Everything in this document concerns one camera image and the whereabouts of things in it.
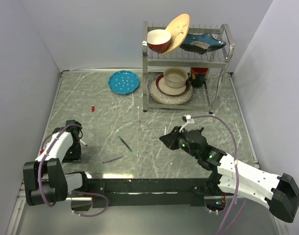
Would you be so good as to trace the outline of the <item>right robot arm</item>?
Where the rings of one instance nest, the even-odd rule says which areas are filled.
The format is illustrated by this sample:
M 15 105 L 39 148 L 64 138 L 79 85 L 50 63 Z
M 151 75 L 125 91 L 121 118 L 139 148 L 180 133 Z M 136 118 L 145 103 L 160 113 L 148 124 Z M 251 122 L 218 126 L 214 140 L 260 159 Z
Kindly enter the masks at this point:
M 262 171 L 211 146 L 201 130 L 182 130 L 179 126 L 160 141 L 170 150 L 181 149 L 212 172 L 207 189 L 213 195 L 236 193 L 266 207 L 276 218 L 292 223 L 299 208 L 299 187 L 294 178 Z

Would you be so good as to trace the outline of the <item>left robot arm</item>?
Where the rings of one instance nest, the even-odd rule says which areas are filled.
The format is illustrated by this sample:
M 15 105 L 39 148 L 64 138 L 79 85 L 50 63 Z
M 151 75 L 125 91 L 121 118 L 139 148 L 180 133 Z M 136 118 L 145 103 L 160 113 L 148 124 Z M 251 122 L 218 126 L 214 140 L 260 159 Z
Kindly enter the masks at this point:
M 83 171 L 65 174 L 63 163 L 81 160 L 82 126 L 76 120 L 68 120 L 64 127 L 55 128 L 42 153 L 23 166 L 25 198 L 30 206 L 46 204 L 53 207 L 64 201 L 70 192 L 86 196 L 90 191 L 88 178 Z

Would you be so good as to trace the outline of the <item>purple pen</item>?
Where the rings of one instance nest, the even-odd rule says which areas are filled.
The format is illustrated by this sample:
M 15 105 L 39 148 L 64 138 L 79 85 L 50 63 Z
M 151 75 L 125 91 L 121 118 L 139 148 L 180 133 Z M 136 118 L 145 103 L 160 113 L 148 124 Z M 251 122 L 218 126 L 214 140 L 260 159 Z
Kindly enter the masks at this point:
M 124 157 L 124 156 L 123 156 L 123 155 L 121 155 L 121 156 L 119 156 L 119 157 L 115 157 L 115 158 L 112 158 L 112 159 L 109 159 L 109 160 L 103 161 L 102 163 L 103 163 L 103 164 L 110 163 L 110 162 L 113 162 L 113 161 L 119 160 L 119 159 L 121 159 L 121 158 L 123 158 L 123 157 Z

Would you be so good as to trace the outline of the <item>green pen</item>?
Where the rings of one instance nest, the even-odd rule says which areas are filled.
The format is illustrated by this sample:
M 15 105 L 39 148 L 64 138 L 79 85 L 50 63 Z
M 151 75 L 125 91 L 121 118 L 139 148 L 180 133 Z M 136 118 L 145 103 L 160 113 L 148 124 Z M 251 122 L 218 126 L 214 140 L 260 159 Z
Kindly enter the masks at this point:
M 120 139 L 120 141 L 127 147 L 127 149 L 132 152 L 132 149 L 130 148 L 130 146 L 124 141 L 124 139 L 118 135 L 118 138 Z

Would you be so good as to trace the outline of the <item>speckled glass plate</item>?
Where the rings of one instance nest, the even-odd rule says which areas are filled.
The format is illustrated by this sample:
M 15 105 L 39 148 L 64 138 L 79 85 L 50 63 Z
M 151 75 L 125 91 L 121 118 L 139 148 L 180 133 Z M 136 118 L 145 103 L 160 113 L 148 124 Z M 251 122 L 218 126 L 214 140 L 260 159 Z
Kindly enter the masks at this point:
M 158 103 L 166 104 L 166 105 L 181 105 L 188 102 L 193 97 L 194 89 L 190 83 L 187 83 L 189 87 L 187 91 L 184 92 L 184 94 L 171 96 L 159 91 L 159 89 L 156 86 L 156 81 L 158 79 L 163 79 L 162 73 L 155 77 L 152 77 L 148 81 L 148 85 L 147 85 L 148 93 L 150 94 L 151 98 L 153 98 Z

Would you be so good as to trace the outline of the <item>brown rimmed plate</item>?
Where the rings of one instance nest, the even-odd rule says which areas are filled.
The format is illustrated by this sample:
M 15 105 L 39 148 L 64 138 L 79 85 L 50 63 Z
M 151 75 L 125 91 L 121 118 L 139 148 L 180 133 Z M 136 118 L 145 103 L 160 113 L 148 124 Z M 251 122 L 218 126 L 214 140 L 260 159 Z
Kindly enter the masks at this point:
M 157 89 L 162 92 L 163 94 L 169 95 L 169 96 L 179 96 L 182 94 L 185 94 L 189 88 L 190 84 L 188 81 L 186 81 L 185 85 L 181 88 L 171 88 L 165 84 L 164 76 L 163 74 L 159 74 L 156 81 L 155 81 Z

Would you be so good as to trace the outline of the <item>beige ceramic bowl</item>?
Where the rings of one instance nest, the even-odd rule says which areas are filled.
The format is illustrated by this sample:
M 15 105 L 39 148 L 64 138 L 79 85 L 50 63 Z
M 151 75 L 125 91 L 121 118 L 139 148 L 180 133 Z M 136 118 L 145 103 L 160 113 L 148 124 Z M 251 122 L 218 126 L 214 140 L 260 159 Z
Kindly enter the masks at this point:
M 163 75 L 165 84 L 171 88 L 184 87 L 188 79 L 188 73 L 180 67 L 167 68 Z

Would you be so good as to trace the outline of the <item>dark red mug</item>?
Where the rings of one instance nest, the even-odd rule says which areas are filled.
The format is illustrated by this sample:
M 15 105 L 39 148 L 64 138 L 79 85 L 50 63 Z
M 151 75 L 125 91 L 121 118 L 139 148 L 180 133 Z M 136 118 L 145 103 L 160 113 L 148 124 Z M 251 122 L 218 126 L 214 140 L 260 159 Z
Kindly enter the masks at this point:
M 208 68 L 191 67 L 189 73 L 189 82 L 193 88 L 201 88 L 205 83 Z

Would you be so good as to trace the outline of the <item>metal dish rack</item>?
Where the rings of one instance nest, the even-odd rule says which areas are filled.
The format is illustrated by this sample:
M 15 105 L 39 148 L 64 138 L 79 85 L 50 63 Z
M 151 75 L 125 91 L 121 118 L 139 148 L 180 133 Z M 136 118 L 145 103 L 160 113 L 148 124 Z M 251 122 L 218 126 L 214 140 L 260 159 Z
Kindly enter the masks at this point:
M 147 34 L 154 29 L 161 29 L 161 26 L 149 25 L 143 23 L 142 38 L 142 101 L 144 112 L 149 109 L 174 109 L 189 111 L 204 111 L 209 114 L 217 112 L 222 95 L 222 85 L 226 70 L 231 62 L 235 42 L 228 24 L 224 23 L 220 27 L 201 27 L 193 26 L 189 28 L 190 34 L 201 35 L 210 33 L 217 40 L 226 42 L 226 46 L 213 52 L 207 52 L 203 55 L 193 52 L 187 52 L 180 48 L 175 49 L 166 55 L 160 55 L 148 48 Z M 189 70 L 191 67 L 208 68 L 209 71 L 219 72 L 215 81 L 207 78 L 206 82 L 199 89 L 194 89 L 192 98 L 180 105 L 160 104 L 155 101 L 149 93 L 149 80 L 162 73 L 169 67 L 182 67 Z

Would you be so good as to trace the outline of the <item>blue dotted plate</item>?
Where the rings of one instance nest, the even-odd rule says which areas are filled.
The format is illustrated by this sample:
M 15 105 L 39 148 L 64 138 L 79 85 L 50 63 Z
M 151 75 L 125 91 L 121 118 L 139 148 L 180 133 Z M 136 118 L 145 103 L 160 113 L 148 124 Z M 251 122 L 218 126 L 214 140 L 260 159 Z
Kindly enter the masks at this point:
M 108 85 L 114 93 L 127 95 L 133 93 L 139 87 L 140 80 L 134 72 L 121 70 L 110 76 Z

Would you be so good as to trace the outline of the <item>dark blue wavy dish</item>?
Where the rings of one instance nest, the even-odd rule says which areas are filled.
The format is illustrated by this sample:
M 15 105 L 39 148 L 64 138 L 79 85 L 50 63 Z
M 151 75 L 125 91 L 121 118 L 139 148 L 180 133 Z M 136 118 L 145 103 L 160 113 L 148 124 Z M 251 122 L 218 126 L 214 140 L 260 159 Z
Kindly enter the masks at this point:
M 185 40 L 180 45 L 184 51 L 205 54 L 222 49 L 226 46 L 226 42 L 216 40 L 212 34 L 187 34 Z

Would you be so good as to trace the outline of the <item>red white bowl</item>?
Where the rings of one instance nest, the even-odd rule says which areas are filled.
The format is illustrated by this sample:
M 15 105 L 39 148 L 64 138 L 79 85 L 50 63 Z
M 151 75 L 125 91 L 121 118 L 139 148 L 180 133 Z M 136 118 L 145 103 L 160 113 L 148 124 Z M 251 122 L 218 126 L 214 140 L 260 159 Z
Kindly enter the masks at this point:
M 155 52 L 165 52 L 172 42 L 171 33 L 164 29 L 155 29 L 147 34 L 147 45 Z

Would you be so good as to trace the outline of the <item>tan floral plate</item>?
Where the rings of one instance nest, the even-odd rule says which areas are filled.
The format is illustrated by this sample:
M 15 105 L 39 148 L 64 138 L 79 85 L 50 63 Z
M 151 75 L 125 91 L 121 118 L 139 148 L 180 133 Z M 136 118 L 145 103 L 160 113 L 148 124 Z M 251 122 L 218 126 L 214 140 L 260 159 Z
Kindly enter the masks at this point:
M 171 33 L 172 42 L 169 48 L 160 53 L 160 55 L 167 55 L 168 53 L 176 50 L 184 42 L 187 37 L 190 27 L 190 16 L 187 13 L 181 14 L 174 18 L 169 25 L 166 27 L 166 30 Z

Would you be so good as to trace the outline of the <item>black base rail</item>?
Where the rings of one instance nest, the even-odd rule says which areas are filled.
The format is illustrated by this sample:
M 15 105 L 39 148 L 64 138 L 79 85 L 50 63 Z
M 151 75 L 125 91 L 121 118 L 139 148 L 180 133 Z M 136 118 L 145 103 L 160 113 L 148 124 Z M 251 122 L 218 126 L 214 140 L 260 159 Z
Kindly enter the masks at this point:
M 167 179 L 88 179 L 76 189 L 88 193 L 93 208 L 109 206 L 190 205 L 204 206 L 205 197 L 221 197 L 224 193 L 207 178 Z

